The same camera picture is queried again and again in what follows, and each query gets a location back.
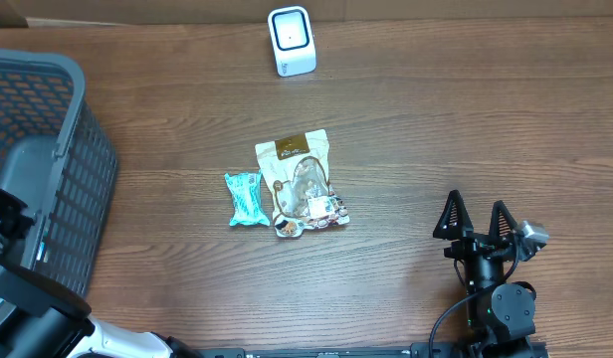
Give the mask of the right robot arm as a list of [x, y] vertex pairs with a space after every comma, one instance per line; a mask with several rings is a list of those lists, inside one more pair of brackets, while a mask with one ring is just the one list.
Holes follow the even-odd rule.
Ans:
[[435, 336], [442, 322], [464, 307], [473, 336], [455, 344], [453, 356], [534, 357], [529, 336], [535, 332], [536, 291], [528, 282], [511, 282], [510, 278], [519, 263], [529, 261], [547, 245], [549, 233], [544, 226], [517, 222], [505, 203], [496, 201], [489, 231], [477, 233], [460, 192], [453, 190], [433, 237], [450, 242], [444, 256], [453, 261], [466, 296], [435, 322], [427, 355], [435, 355]]

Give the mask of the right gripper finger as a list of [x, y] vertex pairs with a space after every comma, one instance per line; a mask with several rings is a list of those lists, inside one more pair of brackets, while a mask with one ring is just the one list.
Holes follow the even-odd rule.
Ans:
[[500, 240], [507, 237], [516, 227], [517, 222], [505, 203], [503, 201], [496, 201], [492, 208], [489, 236], [492, 239]]
[[464, 200], [458, 190], [452, 190], [448, 195], [444, 210], [433, 231], [433, 237], [456, 241], [471, 237], [473, 234], [474, 227]]

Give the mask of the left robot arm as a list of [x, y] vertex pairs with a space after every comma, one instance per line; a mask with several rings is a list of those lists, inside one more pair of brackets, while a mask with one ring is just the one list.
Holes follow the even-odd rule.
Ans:
[[0, 357], [197, 357], [181, 341], [137, 333], [99, 321], [64, 285], [5, 259], [26, 238], [34, 220], [27, 205], [0, 189], [0, 298], [13, 310], [0, 323]]

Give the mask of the teal snack packet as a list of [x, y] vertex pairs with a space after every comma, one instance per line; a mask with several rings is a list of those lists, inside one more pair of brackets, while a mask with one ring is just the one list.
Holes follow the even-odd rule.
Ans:
[[243, 172], [235, 175], [226, 173], [224, 179], [231, 193], [234, 214], [229, 225], [270, 226], [271, 222], [262, 206], [262, 173]]

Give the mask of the beige snack pouch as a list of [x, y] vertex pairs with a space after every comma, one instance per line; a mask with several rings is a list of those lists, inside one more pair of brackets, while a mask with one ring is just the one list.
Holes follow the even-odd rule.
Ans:
[[350, 222], [329, 175], [329, 141], [323, 129], [255, 146], [257, 161], [271, 192], [272, 225], [280, 238]]

